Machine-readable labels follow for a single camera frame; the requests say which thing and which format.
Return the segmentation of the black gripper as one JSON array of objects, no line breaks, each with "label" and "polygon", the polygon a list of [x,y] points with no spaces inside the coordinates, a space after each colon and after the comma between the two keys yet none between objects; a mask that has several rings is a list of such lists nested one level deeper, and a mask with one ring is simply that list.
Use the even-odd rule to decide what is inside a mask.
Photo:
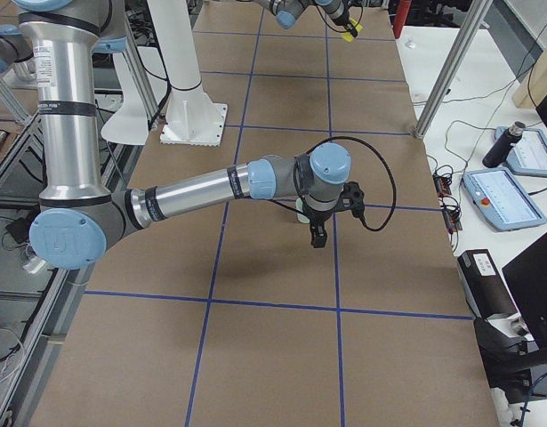
[{"label": "black gripper", "polygon": [[334,208],[325,211],[319,211],[310,205],[304,206],[304,214],[310,221],[310,244],[313,248],[324,248],[327,242],[327,233],[325,223],[334,214]]}]

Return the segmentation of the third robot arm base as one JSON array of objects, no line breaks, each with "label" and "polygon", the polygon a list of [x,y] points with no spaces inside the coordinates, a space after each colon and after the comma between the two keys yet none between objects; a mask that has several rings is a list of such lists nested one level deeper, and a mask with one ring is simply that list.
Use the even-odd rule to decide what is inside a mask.
[{"label": "third robot arm base", "polygon": [[12,88],[37,88],[31,44],[12,24],[0,25],[0,77]]}]

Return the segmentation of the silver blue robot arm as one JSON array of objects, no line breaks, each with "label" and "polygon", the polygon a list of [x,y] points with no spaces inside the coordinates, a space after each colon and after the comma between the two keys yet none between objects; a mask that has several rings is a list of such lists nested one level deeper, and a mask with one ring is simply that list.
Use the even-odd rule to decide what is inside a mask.
[{"label": "silver blue robot arm", "polygon": [[47,183],[29,229],[36,255],[79,270],[154,222],[233,199],[298,197],[311,243],[326,243],[326,221],[353,208],[350,153],[323,141],[296,157],[266,156],[149,189],[110,191],[100,171],[94,52],[129,44],[121,1],[20,1],[20,31],[32,44]]},{"label": "silver blue robot arm", "polygon": [[343,28],[351,27],[348,6],[341,0],[257,0],[256,3],[270,12],[279,26],[290,29],[310,6],[321,8],[332,22]]}]

